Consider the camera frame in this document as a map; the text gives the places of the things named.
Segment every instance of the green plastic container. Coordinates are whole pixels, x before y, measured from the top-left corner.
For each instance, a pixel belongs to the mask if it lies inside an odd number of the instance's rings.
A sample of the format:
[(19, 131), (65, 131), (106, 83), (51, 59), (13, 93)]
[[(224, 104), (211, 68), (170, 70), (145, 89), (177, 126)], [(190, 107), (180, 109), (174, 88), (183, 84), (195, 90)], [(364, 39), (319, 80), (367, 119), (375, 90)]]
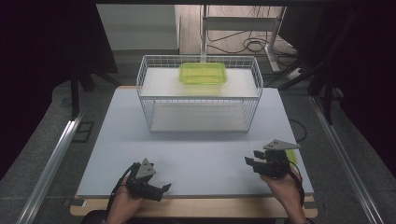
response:
[(224, 63), (183, 63), (178, 78), (185, 85), (221, 85), (227, 73)]

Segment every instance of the dark background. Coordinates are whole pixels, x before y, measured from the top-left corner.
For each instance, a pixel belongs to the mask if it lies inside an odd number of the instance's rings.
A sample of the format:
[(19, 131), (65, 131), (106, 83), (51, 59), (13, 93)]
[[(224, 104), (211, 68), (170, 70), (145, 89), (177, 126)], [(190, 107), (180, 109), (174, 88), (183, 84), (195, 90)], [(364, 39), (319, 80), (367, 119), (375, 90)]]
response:
[(368, 4), (334, 64), (341, 107), (396, 176), (396, 16), (394, 4)]
[(117, 73), (96, 5), (89, 1), (0, 1), (0, 175), (45, 115), (53, 89), (72, 72)]

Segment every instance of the wire basket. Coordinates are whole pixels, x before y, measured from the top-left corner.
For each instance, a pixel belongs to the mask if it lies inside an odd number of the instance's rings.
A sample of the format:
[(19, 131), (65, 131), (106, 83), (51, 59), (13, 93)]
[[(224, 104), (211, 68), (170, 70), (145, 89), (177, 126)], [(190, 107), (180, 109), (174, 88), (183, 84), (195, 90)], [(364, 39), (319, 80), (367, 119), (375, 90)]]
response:
[(147, 55), (137, 76), (137, 94), (151, 132), (247, 133), (262, 96), (262, 75), (252, 56), (205, 56), (224, 63), (227, 82), (186, 86), (178, 80), (182, 63), (202, 56)]

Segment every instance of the white tabletop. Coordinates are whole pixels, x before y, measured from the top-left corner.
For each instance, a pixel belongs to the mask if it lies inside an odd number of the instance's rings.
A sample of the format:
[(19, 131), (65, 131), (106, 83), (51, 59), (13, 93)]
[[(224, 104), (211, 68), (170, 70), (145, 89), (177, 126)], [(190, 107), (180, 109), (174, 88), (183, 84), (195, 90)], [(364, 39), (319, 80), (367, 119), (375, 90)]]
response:
[[(136, 89), (117, 89), (93, 148), (78, 195), (106, 197), (120, 176), (143, 159), (157, 174), (150, 185), (171, 183), (164, 197), (247, 197), (270, 194), (268, 186), (245, 164), (274, 139), (295, 144), (276, 89), (263, 89), (248, 133), (151, 133)], [(294, 150), (306, 193), (313, 189), (298, 149)]]

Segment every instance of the human hand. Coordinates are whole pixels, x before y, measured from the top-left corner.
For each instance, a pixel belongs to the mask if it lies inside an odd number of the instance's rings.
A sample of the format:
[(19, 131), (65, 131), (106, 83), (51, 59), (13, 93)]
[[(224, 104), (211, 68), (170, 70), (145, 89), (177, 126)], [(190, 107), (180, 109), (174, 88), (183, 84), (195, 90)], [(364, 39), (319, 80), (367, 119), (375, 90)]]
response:
[[(291, 171), (302, 181), (294, 169)], [(295, 180), (289, 174), (277, 179), (266, 175), (261, 175), (261, 178), (268, 184), (275, 198), (283, 205), (291, 223), (305, 223), (305, 213), (300, 205), (300, 193)]]
[(143, 202), (143, 198), (133, 198), (128, 189), (124, 186), (128, 176), (126, 176), (116, 192), (116, 197), (111, 204), (110, 211), (107, 216), (107, 224), (121, 224), (127, 222)]

